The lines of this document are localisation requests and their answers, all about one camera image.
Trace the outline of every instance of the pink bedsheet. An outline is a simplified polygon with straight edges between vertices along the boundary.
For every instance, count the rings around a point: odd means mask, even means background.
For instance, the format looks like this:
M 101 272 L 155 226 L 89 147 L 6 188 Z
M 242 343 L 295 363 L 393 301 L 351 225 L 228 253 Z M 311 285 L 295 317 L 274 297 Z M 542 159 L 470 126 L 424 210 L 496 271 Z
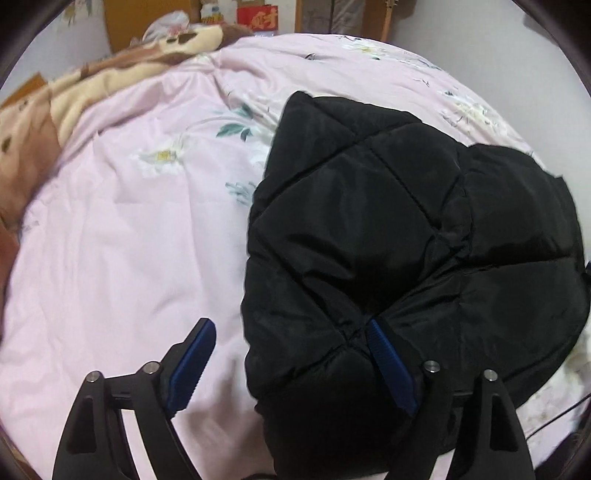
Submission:
M 203 316 L 216 323 L 217 347 L 174 425 L 205 480 L 272 472 L 246 389 L 239 308 L 252 192 L 297 90 L 408 110 L 465 144 L 533 154 L 444 71 L 354 37 L 244 38 L 90 108 L 28 208 L 5 309 L 2 421 L 43 478 L 85 375 L 158 360 Z M 526 432 L 591 385 L 587 338 L 519 410 Z M 530 440 L 536 463 L 576 415 Z M 153 479 L 133 415 L 126 425 L 140 476 Z

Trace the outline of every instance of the brown blanket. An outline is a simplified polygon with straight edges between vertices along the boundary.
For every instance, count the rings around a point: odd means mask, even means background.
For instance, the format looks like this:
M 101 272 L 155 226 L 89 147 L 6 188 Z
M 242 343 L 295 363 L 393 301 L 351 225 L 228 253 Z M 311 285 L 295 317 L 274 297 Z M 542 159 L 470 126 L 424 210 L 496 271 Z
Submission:
M 85 65 L 0 111 L 0 340 L 25 208 L 52 173 L 81 114 L 113 93 L 247 35 L 252 33 L 238 25 L 217 25 L 143 44 Z M 26 478 L 38 479 L 1 425 L 0 449 L 12 452 Z

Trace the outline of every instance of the white wall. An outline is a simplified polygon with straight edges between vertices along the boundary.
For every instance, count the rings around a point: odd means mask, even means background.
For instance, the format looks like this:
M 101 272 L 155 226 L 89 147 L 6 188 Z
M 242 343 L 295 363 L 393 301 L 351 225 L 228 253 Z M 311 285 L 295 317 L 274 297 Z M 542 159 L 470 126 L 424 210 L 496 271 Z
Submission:
M 95 0 L 94 7 L 94 16 L 81 18 L 70 27 L 59 25 L 56 18 L 36 36 L 0 89 L 0 103 L 37 72 L 51 80 L 111 53 L 102 1 Z
M 401 0 L 398 15 L 414 0 Z M 416 0 L 390 43 L 481 95 L 563 175 L 591 254 L 591 97 L 561 50 L 511 0 Z

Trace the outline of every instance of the red box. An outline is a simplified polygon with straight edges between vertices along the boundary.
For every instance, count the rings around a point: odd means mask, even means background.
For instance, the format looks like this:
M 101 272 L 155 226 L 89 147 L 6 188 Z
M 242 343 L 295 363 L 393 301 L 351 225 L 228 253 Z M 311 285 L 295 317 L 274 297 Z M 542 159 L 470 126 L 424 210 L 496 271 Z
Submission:
M 239 7 L 236 20 L 238 24 L 245 25 L 254 32 L 273 32 L 279 29 L 279 7 Z

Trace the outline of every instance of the black puffer jacket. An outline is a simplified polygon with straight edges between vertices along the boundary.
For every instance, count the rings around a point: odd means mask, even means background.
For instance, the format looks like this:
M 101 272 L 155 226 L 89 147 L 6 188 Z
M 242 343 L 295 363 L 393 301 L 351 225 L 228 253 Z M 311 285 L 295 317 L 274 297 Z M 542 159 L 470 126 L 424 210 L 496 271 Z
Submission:
M 287 103 L 248 252 L 248 386 L 284 479 L 388 468 L 411 419 L 372 362 L 369 320 L 449 369 L 459 398 L 493 368 L 518 406 L 589 313 L 562 179 L 521 152 L 465 147 L 408 112 L 342 98 Z

